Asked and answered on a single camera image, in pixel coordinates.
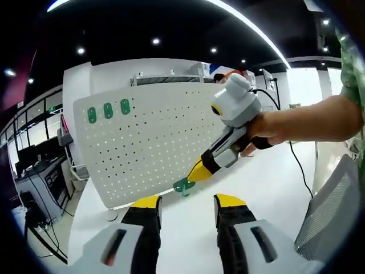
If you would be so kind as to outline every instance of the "pegboard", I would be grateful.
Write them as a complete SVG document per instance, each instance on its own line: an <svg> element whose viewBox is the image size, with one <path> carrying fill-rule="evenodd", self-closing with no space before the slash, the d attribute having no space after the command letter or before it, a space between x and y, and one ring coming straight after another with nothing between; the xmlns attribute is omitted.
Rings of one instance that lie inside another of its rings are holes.
<svg viewBox="0 0 365 274"><path fill-rule="evenodd" d="M210 107L222 88L211 83L160 83L74 102L80 150L107 208L166 191L187 176L224 128ZM121 107L126 99L128 114ZM90 108L96 113L92 119Z"/></svg>

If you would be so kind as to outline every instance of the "recessed light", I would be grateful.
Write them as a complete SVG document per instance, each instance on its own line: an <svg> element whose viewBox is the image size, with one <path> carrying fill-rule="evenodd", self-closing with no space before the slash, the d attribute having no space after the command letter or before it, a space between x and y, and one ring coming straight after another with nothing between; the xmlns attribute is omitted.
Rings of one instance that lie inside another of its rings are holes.
<svg viewBox="0 0 365 274"><path fill-rule="evenodd" d="M17 74L15 73L14 70L10 69L10 68L7 68L6 70L4 70L4 73L6 76L10 76L10 77L14 77L16 76Z"/></svg>
<svg viewBox="0 0 365 274"><path fill-rule="evenodd" d="M83 55L85 53L85 49L83 47L78 48L78 54Z"/></svg>
<svg viewBox="0 0 365 274"><path fill-rule="evenodd" d="M158 45L159 43L160 43L160 40L158 38L154 38L152 40L152 44L154 44L154 45Z"/></svg>

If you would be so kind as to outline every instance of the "ceiling light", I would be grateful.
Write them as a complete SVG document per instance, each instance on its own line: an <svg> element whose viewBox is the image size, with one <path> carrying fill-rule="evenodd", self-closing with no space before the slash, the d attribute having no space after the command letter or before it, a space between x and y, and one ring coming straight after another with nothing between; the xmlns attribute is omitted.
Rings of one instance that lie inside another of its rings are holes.
<svg viewBox="0 0 365 274"><path fill-rule="evenodd" d="M241 14L239 11L235 10L228 4L220 1L220 0L206 0L226 11L231 13L231 15L237 17L239 20L241 20L243 23L248 25L253 31L255 31L263 40L265 40L266 43L277 53L277 55L282 59L283 63L288 69L291 69L291 66L289 65L289 62L285 59L284 55L279 51L278 47L267 37L265 33L262 32L253 22L247 19L243 14Z"/></svg>
<svg viewBox="0 0 365 274"><path fill-rule="evenodd" d="M54 2L48 9L47 12L49 13L51 10L54 10L55 8L59 7L62 4L65 4L66 2L68 2L69 0L57 0L56 2Z"/></svg>
<svg viewBox="0 0 365 274"><path fill-rule="evenodd" d="M152 44L154 44L154 45L158 45L159 43L160 43L160 40L158 38L154 38L152 40Z"/></svg>
<svg viewBox="0 0 365 274"><path fill-rule="evenodd" d="M85 49L83 47L78 48L78 54L83 55L85 53Z"/></svg>
<svg viewBox="0 0 365 274"><path fill-rule="evenodd" d="M6 76L10 76L10 77L14 77L16 76L17 74L15 73L14 70L10 69L10 68L7 68L6 70L4 70L4 73Z"/></svg>

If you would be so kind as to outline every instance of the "black ceiling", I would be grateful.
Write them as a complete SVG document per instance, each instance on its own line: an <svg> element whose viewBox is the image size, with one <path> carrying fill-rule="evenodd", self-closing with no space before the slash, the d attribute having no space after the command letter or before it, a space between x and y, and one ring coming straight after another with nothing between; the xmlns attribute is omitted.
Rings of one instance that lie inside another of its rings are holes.
<svg viewBox="0 0 365 274"><path fill-rule="evenodd" d="M323 15L307 10L303 0L224 0L252 20L285 57L323 55L318 29ZM50 13L50 1L26 1L3 9L18 22L5 30L9 37L2 69L12 67L19 51L34 44L36 56L26 101L62 84L65 69L135 58L180 58L248 68L279 59L250 28L227 11L205 0L71 0ZM339 57L332 26L325 27L328 55ZM161 43L151 45L158 37ZM86 54L78 56L83 46ZM212 54L211 47L218 53ZM1 76L1 90L6 78Z"/></svg>

